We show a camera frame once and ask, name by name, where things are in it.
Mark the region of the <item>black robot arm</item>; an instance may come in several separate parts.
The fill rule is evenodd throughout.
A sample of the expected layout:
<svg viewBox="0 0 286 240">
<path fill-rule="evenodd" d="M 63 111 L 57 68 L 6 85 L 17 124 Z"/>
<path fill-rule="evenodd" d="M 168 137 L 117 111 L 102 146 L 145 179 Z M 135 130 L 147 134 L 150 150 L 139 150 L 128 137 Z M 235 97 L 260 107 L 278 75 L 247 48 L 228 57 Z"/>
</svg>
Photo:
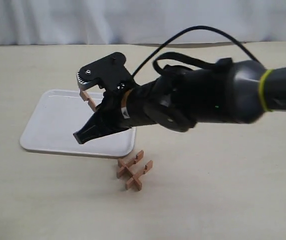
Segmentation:
<svg viewBox="0 0 286 240">
<path fill-rule="evenodd" d="M 79 88 L 99 86 L 104 94 L 74 133 L 79 144 L 139 126 L 157 124 L 184 133 L 197 123 L 251 124 L 265 112 L 286 112 L 286 67 L 266 69 L 254 60 L 230 58 L 209 63 L 177 52 L 159 59 L 179 64 L 154 62 L 159 76 L 144 85 L 134 81 L 120 52 L 80 68 Z"/>
</svg>

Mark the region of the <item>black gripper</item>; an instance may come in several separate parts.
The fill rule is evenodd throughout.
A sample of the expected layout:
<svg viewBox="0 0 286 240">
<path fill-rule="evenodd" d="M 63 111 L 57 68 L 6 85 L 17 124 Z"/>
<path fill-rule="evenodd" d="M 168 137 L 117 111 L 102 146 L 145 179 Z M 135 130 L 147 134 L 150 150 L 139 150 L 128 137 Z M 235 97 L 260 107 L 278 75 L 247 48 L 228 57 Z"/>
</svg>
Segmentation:
<svg viewBox="0 0 286 240">
<path fill-rule="evenodd" d="M 155 125 L 144 111 L 154 85 L 145 84 L 132 89 L 107 91 L 97 112 L 75 133 L 80 145 L 88 141 L 116 134 L 123 128 Z"/>
</svg>

